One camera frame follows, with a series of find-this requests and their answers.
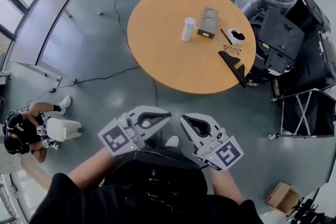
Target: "pen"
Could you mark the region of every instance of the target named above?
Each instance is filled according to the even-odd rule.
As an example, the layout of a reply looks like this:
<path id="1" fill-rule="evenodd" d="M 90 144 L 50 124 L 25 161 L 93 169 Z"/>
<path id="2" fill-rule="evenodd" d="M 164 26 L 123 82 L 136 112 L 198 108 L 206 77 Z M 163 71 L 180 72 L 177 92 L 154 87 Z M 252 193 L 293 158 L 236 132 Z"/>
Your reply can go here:
<path id="1" fill-rule="evenodd" d="M 222 29 L 220 29 L 221 31 L 222 31 L 222 33 L 223 33 L 223 35 L 226 37 L 226 39 L 230 42 L 230 44 L 232 45 L 232 42 L 231 42 L 231 40 L 228 38 L 228 36 L 225 34 L 225 32 L 222 30 Z"/>

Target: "white stool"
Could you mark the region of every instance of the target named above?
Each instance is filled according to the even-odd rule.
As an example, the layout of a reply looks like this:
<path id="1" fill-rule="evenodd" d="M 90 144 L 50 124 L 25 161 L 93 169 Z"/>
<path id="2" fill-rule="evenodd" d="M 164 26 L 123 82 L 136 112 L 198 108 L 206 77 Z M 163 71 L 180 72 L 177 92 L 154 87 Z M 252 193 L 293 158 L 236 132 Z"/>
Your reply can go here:
<path id="1" fill-rule="evenodd" d="M 78 121 L 59 120 L 51 118 L 47 121 L 47 134 L 59 142 L 73 139 L 82 135 L 82 125 Z"/>

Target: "concrete floor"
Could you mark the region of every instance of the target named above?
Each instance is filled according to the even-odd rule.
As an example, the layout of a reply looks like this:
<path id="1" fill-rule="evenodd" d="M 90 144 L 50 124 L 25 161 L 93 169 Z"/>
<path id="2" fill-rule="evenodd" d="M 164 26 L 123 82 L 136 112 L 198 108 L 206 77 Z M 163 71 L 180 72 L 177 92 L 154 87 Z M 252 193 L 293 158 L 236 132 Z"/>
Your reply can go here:
<path id="1" fill-rule="evenodd" d="M 103 15 L 99 16 L 88 0 L 72 0 L 68 9 L 73 17 L 63 16 L 57 24 L 44 61 L 78 80 L 106 77 L 136 67 L 138 64 L 127 47 L 113 2 L 126 31 L 128 19 L 139 1 L 98 0 L 103 11 Z M 158 3 L 154 8 L 164 6 Z M 5 94 L 3 113 L 19 109 L 29 100 L 36 100 L 54 85 L 51 79 L 15 63 L 10 63 L 8 69 L 12 71 L 12 80 Z M 69 83 L 63 80 L 61 85 Z M 191 156 L 193 147 L 178 121 L 180 114 L 188 112 L 213 116 L 229 135 L 235 136 L 245 156 L 231 172 L 244 195 L 256 203 L 259 214 L 270 210 L 264 201 L 279 181 L 294 185 L 302 195 L 326 182 L 334 156 L 335 138 L 282 138 L 272 141 L 266 138 L 267 134 L 277 132 L 280 127 L 280 108 L 269 102 L 272 97 L 269 83 L 246 89 L 237 85 L 210 95 L 186 94 L 159 83 L 157 88 L 159 107 L 173 114 L 170 123 L 163 128 L 163 143 L 170 136 L 178 135 L 182 151 Z M 138 105 L 155 105 L 153 80 L 141 68 L 108 80 L 61 88 L 55 93 L 43 95 L 40 100 L 58 103 L 66 95 L 72 96 L 73 102 L 64 118 L 81 122 L 83 134 L 80 138 L 64 142 L 58 151 L 48 151 L 42 167 L 50 174 L 68 173 L 102 148 L 97 133 L 114 117 Z M 208 169 L 204 169 L 207 178 Z"/>

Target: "cardboard box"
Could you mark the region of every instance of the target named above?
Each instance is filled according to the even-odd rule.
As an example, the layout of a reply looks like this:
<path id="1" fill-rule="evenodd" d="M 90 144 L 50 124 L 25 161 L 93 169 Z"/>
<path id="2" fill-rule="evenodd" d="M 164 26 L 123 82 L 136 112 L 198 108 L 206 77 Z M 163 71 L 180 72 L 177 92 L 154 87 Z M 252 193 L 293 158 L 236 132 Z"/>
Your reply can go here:
<path id="1" fill-rule="evenodd" d="M 292 186 L 279 182 L 266 203 L 279 211 L 288 214 L 300 199 L 300 194 Z"/>

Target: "eyeglasses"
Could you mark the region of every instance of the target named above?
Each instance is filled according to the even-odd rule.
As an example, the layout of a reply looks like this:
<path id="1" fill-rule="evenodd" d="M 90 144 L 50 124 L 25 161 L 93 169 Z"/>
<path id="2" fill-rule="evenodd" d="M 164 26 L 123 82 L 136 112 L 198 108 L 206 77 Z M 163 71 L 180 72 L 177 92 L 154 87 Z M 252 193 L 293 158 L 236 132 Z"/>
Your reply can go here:
<path id="1" fill-rule="evenodd" d="M 239 54 L 241 53 L 241 49 L 238 49 L 238 48 L 232 48 L 232 47 L 230 47 L 230 46 L 228 46 L 228 45 L 223 45 L 223 47 L 224 47 L 224 50 L 226 50 L 228 53 L 230 53 L 230 52 L 234 52 L 234 53 L 236 53 L 237 55 L 239 55 Z"/>

